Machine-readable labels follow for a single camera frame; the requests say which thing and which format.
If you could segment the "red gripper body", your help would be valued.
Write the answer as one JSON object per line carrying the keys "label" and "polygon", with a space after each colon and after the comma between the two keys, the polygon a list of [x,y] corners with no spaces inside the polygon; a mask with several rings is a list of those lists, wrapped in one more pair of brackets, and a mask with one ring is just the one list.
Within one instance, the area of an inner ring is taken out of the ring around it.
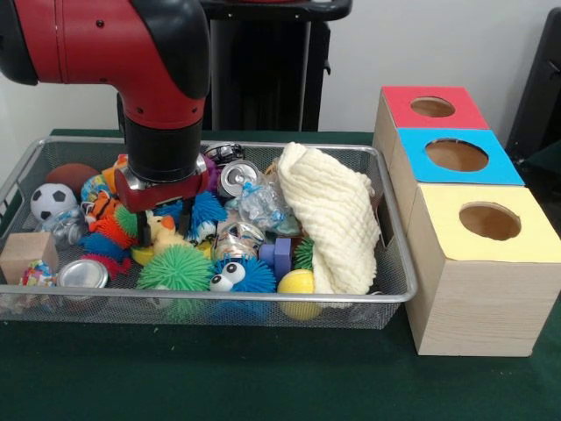
{"label": "red gripper body", "polygon": [[195,197],[206,190],[208,180],[207,170],[179,182],[155,184],[140,180],[129,168],[117,169],[115,173],[119,199],[131,213],[149,211],[168,202]]}

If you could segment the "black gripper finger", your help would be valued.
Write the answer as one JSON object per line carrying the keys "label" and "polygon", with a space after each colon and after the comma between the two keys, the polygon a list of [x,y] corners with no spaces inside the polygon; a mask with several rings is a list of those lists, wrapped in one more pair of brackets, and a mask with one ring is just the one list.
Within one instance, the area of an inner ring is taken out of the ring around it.
{"label": "black gripper finger", "polygon": [[140,246],[150,246],[151,240],[151,227],[149,218],[153,213],[150,210],[141,211],[136,214],[137,217],[137,237]]}
{"label": "black gripper finger", "polygon": [[182,201],[181,214],[180,214],[180,235],[185,238],[191,225],[191,213],[193,207],[192,199],[184,199]]}

